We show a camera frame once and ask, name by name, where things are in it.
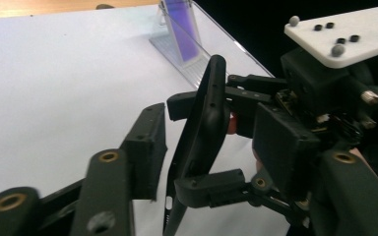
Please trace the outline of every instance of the wooden surface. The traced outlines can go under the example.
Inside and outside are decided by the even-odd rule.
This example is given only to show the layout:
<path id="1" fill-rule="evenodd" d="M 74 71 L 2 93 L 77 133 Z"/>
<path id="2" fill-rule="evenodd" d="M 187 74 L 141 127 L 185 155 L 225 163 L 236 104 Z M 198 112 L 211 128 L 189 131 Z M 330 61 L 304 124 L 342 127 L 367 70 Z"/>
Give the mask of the wooden surface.
<path id="1" fill-rule="evenodd" d="M 93 10 L 99 4 L 132 7 L 158 0 L 0 0 L 0 18 Z"/>

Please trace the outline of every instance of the table surface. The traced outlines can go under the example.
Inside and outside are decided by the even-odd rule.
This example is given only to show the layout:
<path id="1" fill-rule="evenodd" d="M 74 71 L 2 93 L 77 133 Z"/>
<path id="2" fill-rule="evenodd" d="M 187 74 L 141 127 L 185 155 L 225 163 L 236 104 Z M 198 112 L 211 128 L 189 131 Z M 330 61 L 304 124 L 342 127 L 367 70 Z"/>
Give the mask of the table surface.
<path id="1" fill-rule="evenodd" d="M 266 76 L 201 10 L 203 46 L 231 74 Z M 157 5 L 0 18 L 0 192 L 47 196 L 86 174 L 95 153 L 117 148 L 145 107 L 193 90 L 150 44 Z M 161 235 L 167 166 L 184 121 L 166 118 L 168 152 L 157 202 L 135 201 L 137 235 Z M 213 172 L 255 173 L 251 141 L 227 136 Z M 285 235 L 284 217 L 247 203 L 189 208 L 177 235 Z"/>
<path id="2" fill-rule="evenodd" d="M 75 12 L 95 9 L 99 4 L 131 7 L 156 4 L 158 0 L 0 0 L 0 18 Z"/>

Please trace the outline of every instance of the transparent plastic holder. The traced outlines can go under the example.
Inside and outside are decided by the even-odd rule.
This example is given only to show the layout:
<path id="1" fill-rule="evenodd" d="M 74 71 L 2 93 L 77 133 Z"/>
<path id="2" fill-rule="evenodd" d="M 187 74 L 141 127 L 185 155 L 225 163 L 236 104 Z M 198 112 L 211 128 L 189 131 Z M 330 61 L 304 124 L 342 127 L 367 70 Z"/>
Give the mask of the transparent plastic holder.
<path id="1" fill-rule="evenodd" d="M 194 89 L 198 88 L 211 55 L 201 46 L 200 39 L 191 36 L 161 5 L 158 6 L 150 42 Z M 189 59 L 184 55 L 184 50 L 188 48 L 192 51 Z"/>

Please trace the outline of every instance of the dark background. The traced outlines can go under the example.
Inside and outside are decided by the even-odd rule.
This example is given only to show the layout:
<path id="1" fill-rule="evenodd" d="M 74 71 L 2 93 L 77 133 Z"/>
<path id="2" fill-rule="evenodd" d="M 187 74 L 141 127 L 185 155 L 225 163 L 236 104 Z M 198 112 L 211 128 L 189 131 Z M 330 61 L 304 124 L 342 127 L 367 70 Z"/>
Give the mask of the dark background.
<path id="1" fill-rule="evenodd" d="M 301 20 L 378 7 L 376 0 L 260 1 L 194 0 L 275 77 L 282 77 L 280 58 L 297 45 L 284 34 L 292 16 Z"/>

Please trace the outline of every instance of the clear acrylic stand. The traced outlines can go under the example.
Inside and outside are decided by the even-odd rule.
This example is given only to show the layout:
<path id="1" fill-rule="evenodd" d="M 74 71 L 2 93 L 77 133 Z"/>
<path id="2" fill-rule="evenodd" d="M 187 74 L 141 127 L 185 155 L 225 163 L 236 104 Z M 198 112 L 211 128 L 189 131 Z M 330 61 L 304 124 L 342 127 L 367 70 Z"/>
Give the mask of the clear acrylic stand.
<path id="1" fill-rule="evenodd" d="M 182 59 L 182 52 L 176 43 L 176 34 L 184 37 L 183 40 L 196 47 L 197 56 L 190 61 Z M 211 55 L 201 46 L 200 40 L 193 38 L 174 19 L 172 19 L 161 5 L 158 6 L 150 42 L 161 54 L 183 75 L 195 89 L 198 88 Z"/>

